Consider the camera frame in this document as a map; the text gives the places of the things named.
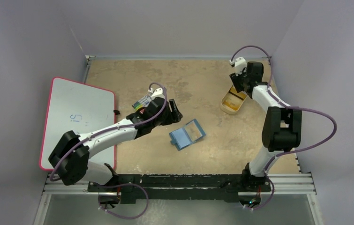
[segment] tan table surface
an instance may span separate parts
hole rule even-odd
[[[264,80],[270,75],[265,62]],[[95,60],[87,84],[112,90],[121,120],[131,106],[159,82],[184,115],[180,123],[159,126],[148,135],[117,145],[118,173],[220,174],[241,173],[260,150],[265,112],[247,99],[236,115],[219,103],[232,86],[227,60]],[[169,133],[196,118],[206,137],[178,151]],[[298,173],[294,154],[278,159],[271,173]]]

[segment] black mounting bar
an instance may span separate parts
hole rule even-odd
[[[257,192],[258,184],[245,182],[241,174],[118,174],[118,183],[134,183],[140,185],[148,193],[150,199],[168,200],[223,200],[227,203],[238,203],[239,192]],[[116,192],[116,188],[99,187],[89,184],[89,192]],[[269,185],[261,185],[262,192],[269,192]],[[136,199],[145,199],[145,195],[137,187],[125,186],[121,190],[121,203],[132,204]]]

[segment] work surface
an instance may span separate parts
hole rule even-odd
[[[264,62],[263,80],[270,69]],[[247,99],[236,115],[221,111],[219,104],[232,86],[227,60],[95,60],[87,84],[112,90],[117,120],[133,113],[131,106],[148,92],[151,82],[167,88],[184,115],[180,123],[159,126],[137,140],[117,146],[118,173],[241,173],[260,150],[265,112]],[[178,151],[169,133],[197,119],[206,132],[201,141]],[[298,173],[294,154],[278,159],[270,173]]]

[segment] cable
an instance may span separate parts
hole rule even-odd
[[[115,217],[118,217],[118,218],[121,218],[121,219],[137,219],[138,217],[142,216],[146,210],[148,209],[148,205],[149,205],[149,196],[148,196],[148,193],[145,191],[145,189],[137,184],[133,184],[133,183],[127,183],[127,184],[119,184],[119,185],[115,185],[115,186],[104,186],[104,185],[98,185],[99,187],[102,187],[102,188],[119,188],[119,187],[124,187],[124,186],[134,186],[134,187],[137,187],[139,189],[141,189],[143,191],[143,193],[145,194],[145,198],[146,198],[146,205],[145,205],[145,208],[144,210],[136,215],[136,216],[133,216],[133,217],[126,217],[126,216],[123,216],[123,215],[119,215],[117,213],[114,213],[112,211],[109,211],[108,209],[105,209],[104,207],[101,206],[101,201],[100,201],[100,195],[98,196],[98,205],[99,205],[99,210],[103,210]]]
[[[272,81],[272,78],[273,78],[273,73],[272,73],[272,64],[271,64],[271,57],[269,56],[269,54],[261,47],[258,47],[256,45],[247,45],[247,46],[243,46],[241,47],[240,49],[238,49],[232,56],[231,58],[231,61],[233,61],[234,57],[237,55],[237,53],[239,53],[241,50],[245,49],[245,48],[256,48],[256,49],[259,49],[261,50],[263,53],[265,53],[266,57],[268,58],[268,61],[269,61],[269,67],[271,68],[271,76],[269,78],[269,81],[268,81],[268,84],[267,84],[267,92],[268,94],[277,102],[279,102],[279,104],[281,104],[283,107],[285,107],[286,109],[297,109],[297,110],[302,110],[302,111],[306,111],[306,112],[310,112],[310,113],[316,113],[316,114],[319,114],[319,115],[322,115],[326,118],[328,118],[332,123],[333,123],[333,131],[331,132],[331,134],[329,136],[327,136],[326,138],[324,138],[323,140],[321,140],[320,142],[316,143],[316,144],[313,144],[311,146],[308,146],[308,147],[305,147],[305,148],[302,148],[302,149],[299,149],[299,150],[294,150],[294,151],[289,151],[289,152],[283,152],[283,153],[279,153],[277,155],[275,155],[274,157],[272,157],[268,163],[265,165],[265,169],[264,169],[264,173],[265,173],[265,178],[272,184],[272,191],[271,191],[271,195],[269,196],[269,198],[263,203],[261,204],[260,206],[254,208],[253,210],[258,210],[258,209],[261,209],[262,207],[264,207],[266,204],[269,203],[269,201],[271,200],[271,198],[273,197],[273,194],[275,193],[275,186],[273,184],[273,182],[271,181],[271,179],[269,179],[268,177],[268,168],[269,166],[271,165],[271,163],[278,157],[280,156],[284,156],[284,155],[288,155],[288,154],[293,154],[293,153],[298,153],[298,152],[303,152],[303,151],[306,151],[306,150],[309,150],[309,149],[312,149],[312,148],[315,148],[323,143],[325,143],[326,141],[330,140],[337,132],[337,122],[335,121],[335,119],[324,113],[324,112],[321,112],[321,111],[318,111],[318,110],[314,110],[314,109],[308,109],[308,108],[301,108],[301,107],[297,107],[297,106],[289,106],[289,105],[286,105],[284,104],[283,102],[280,102],[278,97],[275,96],[274,94],[272,94],[271,92],[271,89],[270,89],[270,85],[271,85],[271,81]]]
[[[142,125],[144,123],[147,123],[147,122],[150,122],[152,120],[154,120],[156,117],[158,117],[162,111],[164,110],[164,108],[166,107],[166,104],[167,104],[167,89],[161,85],[160,83],[158,82],[152,82],[150,85],[149,85],[149,89],[151,89],[152,85],[156,84],[157,86],[159,86],[162,90],[163,90],[163,95],[165,97],[165,100],[164,100],[164,103],[162,105],[162,108],[160,109],[160,111],[155,114],[154,116],[152,116],[151,118],[145,120],[145,121],[141,121],[139,123],[133,123],[133,124],[128,124],[128,125],[122,125],[122,126],[119,126],[119,129],[120,128],[129,128],[129,127],[135,127],[135,126],[139,126],[139,125]],[[108,129],[104,129],[104,130],[101,130],[101,131],[98,131],[97,133],[95,134],[92,134],[91,135],[91,138],[94,138],[98,135],[101,135],[103,133],[106,133],[106,132],[109,132],[109,131],[112,131],[112,130],[116,130],[118,129],[118,127],[110,127]],[[84,138],[83,140],[81,140],[79,143],[75,144],[69,151],[67,151],[67,153],[59,160],[59,162],[57,163],[57,165],[55,165],[53,171],[51,172],[50,174],[50,181],[57,181],[57,180],[61,180],[61,178],[56,178],[54,179],[54,175],[55,173],[57,172],[58,168],[60,167],[61,163],[70,155],[70,153],[72,153],[78,146],[80,146],[81,144],[85,143],[86,141],[88,141],[89,139],[88,138]]]

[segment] blue plastic box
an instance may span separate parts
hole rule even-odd
[[[171,144],[175,145],[178,151],[194,144],[204,136],[206,136],[206,133],[196,119],[170,133]]]

